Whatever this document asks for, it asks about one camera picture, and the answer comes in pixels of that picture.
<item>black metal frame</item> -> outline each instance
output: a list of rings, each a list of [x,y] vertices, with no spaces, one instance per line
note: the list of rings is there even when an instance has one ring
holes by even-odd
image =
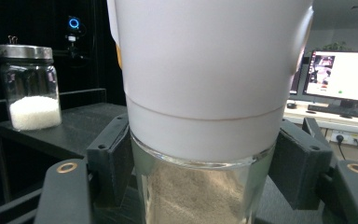
[[[61,109],[73,108],[81,105],[89,105],[106,102],[105,89],[91,89],[83,91],[68,91],[60,93]],[[7,102],[0,100],[0,121],[8,120]],[[3,149],[2,137],[0,133],[0,177],[3,185],[4,202],[9,203],[12,200],[10,192],[10,183],[7,174],[7,162]]]
[[[134,161],[127,114],[117,116],[87,148],[89,169],[98,176],[95,206],[120,207]]]
[[[269,170],[269,176],[293,209],[317,209],[319,201],[322,200],[325,203],[325,209],[328,209],[329,214],[334,216],[334,220],[338,220],[342,223],[358,223],[358,162],[337,161],[337,164],[332,166],[331,158],[333,157],[333,152],[324,142],[325,140],[320,133],[316,120],[305,119],[304,122],[303,129],[305,132],[287,120],[282,122],[274,158]],[[111,150],[111,152],[115,153],[116,150],[130,150],[131,147],[129,145],[123,147],[123,145],[119,143],[128,141],[128,135],[127,137],[120,137],[126,136],[126,134],[122,132],[127,129],[125,125],[118,124],[116,128],[115,125],[109,125],[107,128],[115,129],[111,130],[115,133],[113,134],[114,136],[109,137],[110,132],[104,130],[103,134],[97,138],[102,140],[102,142],[99,142],[100,140],[95,141],[90,145],[90,148],[95,149],[95,146],[101,146],[103,142],[106,142],[106,137],[108,137],[110,140],[107,140],[107,142],[109,142],[109,150]],[[96,155],[107,155],[106,152],[96,151],[92,153],[96,153]],[[57,164],[57,166],[66,162],[74,161],[64,161]],[[42,197],[37,207],[38,211],[36,213],[35,223],[51,223],[52,216],[54,216],[54,220],[71,220],[72,215],[70,213],[60,212],[67,206],[67,202],[62,202],[62,200],[68,201],[67,198],[63,197],[68,191],[71,191],[74,202],[77,202],[79,198],[82,198],[80,201],[86,200],[86,204],[71,203],[71,206],[78,206],[77,209],[89,211],[84,217],[93,216],[93,220],[109,220],[112,223],[141,223],[140,208],[138,207],[139,199],[137,199],[136,187],[133,181],[132,185],[127,188],[127,191],[115,191],[115,197],[124,198],[124,201],[129,197],[128,193],[132,191],[132,195],[130,196],[133,198],[132,200],[123,203],[121,207],[117,207],[118,204],[108,204],[110,208],[103,211],[98,210],[96,206],[90,207],[91,203],[87,203],[87,198],[91,197],[91,202],[97,202],[95,199],[98,197],[98,194],[101,193],[101,196],[103,196],[101,187],[109,182],[101,182],[98,180],[98,177],[104,176],[105,174],[103,172],[108,172],[114,177],[112,179],[115,179],[117,170],[104,167],[101,172],[95,170],[101,167],[94,167],[94,170],[89,169],[91,173],[87,174],[87,172],[84,171],[87,162],[85,160],[77,160],[75,162],[77,162],[80,167],[83,167],[81,170],[81,174],[83,175],[79,175],[77,172],[65,174],[69,176],[73,173],[73,175],[77,177],[70,178],[72,181],[71,184],[66,183],[60,185],[60,190],[58,191],[51,191],[49,188],[59,184],[57,178],[62,178],[62,174],[57,172],[56,165],[54,168],[48,170],[45,185],[42,189]],[[123,182],[125,185],[127,185],[129,181],[131,183],[133,175],[124,174],[124,176],[125,179]],[[84,189],[88,186],[88,183],[85,183],[85,179],[88,179],[90,182],[90,189]],[[75,189],[78,183],[82,183],[80,190]],[[91,223],[93,220],[83,218],[81,223]]]

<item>white powder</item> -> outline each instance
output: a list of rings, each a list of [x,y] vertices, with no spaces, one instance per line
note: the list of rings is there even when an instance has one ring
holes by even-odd
[[[24,97],[10,106],[11,123],[18,130],[35,130],[59,125],[58,100],[46,96]]]

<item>black shelf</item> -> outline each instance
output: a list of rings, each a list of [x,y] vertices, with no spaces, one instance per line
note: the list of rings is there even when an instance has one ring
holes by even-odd
[[[37,131],[17,131],[10,121],[0,122],[1,137],[49,156],[67,160],[83,159],[86,149],[98,134],[118,115],[127,113],[127,107],[98,103],[62,111],[62,124]]]

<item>jar lid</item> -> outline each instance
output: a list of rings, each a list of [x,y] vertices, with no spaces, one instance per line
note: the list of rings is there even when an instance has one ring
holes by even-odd
[[[52,59],[53,50],[30,45],[0,45],[0,55],[12,59]]]

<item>power outlet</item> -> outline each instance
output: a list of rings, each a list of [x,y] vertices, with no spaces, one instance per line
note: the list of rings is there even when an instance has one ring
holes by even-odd
[[[350,133],[350,132],[343,132],[338,130],[333,130],[333,133],[331,134],[330,141],[337,142],[337,136],[342,135],[344,137],[344,140],[342,141],[342,144],[348,144],[348,145],[354,145],[357,146],[354,139],[358,139],[358,133]]]

